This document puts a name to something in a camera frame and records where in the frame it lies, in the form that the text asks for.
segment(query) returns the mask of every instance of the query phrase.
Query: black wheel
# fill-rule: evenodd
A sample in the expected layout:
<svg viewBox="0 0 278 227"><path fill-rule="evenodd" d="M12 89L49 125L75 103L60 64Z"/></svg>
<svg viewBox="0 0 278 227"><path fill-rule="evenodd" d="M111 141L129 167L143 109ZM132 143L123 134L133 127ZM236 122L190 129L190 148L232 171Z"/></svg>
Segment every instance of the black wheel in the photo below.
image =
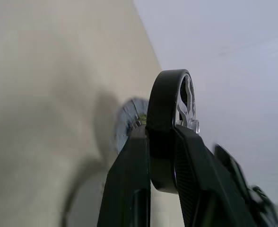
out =
<svg viewBox="0 0 278 227"><path fill-rule="evenodd" d="M151 179L160 191L177 193L174 171L174 139L179 124L199 133L194 88L187 70L162 71L150 95L146 129L149 138Z"/></svg>

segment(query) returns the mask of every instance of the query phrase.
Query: white wall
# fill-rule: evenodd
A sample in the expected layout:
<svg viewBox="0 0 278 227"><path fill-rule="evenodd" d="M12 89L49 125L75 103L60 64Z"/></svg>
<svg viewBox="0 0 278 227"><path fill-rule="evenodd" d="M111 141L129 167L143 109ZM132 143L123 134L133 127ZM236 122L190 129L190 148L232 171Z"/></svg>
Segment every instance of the white wall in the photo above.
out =
<svg viewBox="0 0 278 227"><path fill-rule="evenodd" d="M162 69L190 71L201 136L278 203L278 0L135 0Z"/></svg>

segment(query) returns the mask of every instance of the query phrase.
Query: gray round object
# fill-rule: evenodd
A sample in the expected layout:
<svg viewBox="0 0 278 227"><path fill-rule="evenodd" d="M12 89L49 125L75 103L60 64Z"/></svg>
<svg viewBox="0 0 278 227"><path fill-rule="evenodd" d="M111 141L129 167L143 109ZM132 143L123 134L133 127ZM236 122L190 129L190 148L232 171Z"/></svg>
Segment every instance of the gray round object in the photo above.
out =
<svg viewBox="0 0 278 227"><path fill-rule="evenodd" d="M142 124L146 124L148 100L133 98L123 105L118 113L115 125L115 146L120 153L130 132Z"/></svg>

